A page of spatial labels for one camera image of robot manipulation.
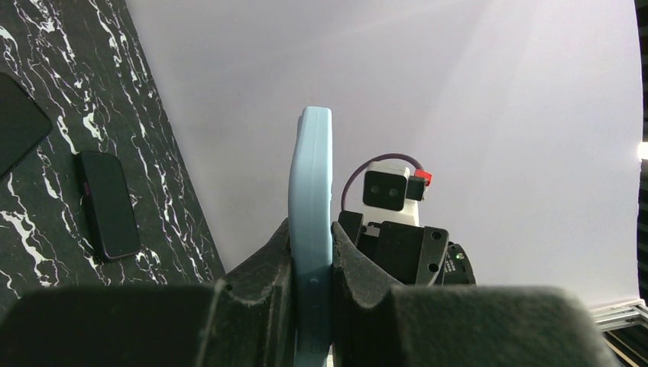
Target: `white wall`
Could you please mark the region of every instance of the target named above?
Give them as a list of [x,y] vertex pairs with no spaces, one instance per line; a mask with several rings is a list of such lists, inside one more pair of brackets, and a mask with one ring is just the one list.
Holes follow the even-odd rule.
[[[287,215],[296,118],[330,107],[334,205],[385,152],[434,173],[421,222],[480,284],[637,298],[631,0],[131,0],[225,269]],[[358,208],[360,184],[351,192]]]

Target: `purple cable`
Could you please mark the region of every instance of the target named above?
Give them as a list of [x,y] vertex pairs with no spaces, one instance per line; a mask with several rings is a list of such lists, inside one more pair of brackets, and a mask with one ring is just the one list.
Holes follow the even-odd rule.
[[366,170],[367,167],[369,167],[369,164],[371,164],[372,162],[385,161],[385,160],[387,160],[387,159],[400,159],[400,160],[402,160],[402,161],[406,161],[406,162],[409,163],[409,164],[412,164],[412,165],[414,166],[414,168],[416,168],[417,170],[422,170],[422,171],[424,171],[424,169],[423,169],[423,165],[422,165],[421,163],[419,163],[419,161],[417,161],[416,159],[410,157],[410,156],[407,155],[407,154],[401,154],[401,153],[387,153],[387,154],[382,154],[382,155],[379,155],[379,156],[377,156],[377,157],[375,157],[375,158],[372,158],[372,159],[370,159],[369,161],[366,161],[366,162],[365,162],[363,165],[361,165],[360,167],[358,167],[358,169],[355,170],[355,171],[353,172],[353,174],[352,174],[352,175],[348,178],[348,180],[346,181],[345,188],[342,190],[342,198],[341,198],[341,202],[340,202],[340,204],[341,204],[340,207],[342,208],[342,210],[345,209],[345,206],[346,206],[346,195],[347,195],[347,193],[348,193],[348,189],[351,188],[351,184],[353,184],[353,181],[355,180],[355,178],[356,178],[358,175],[360,175],[360,173],[362,173],[362,171]]

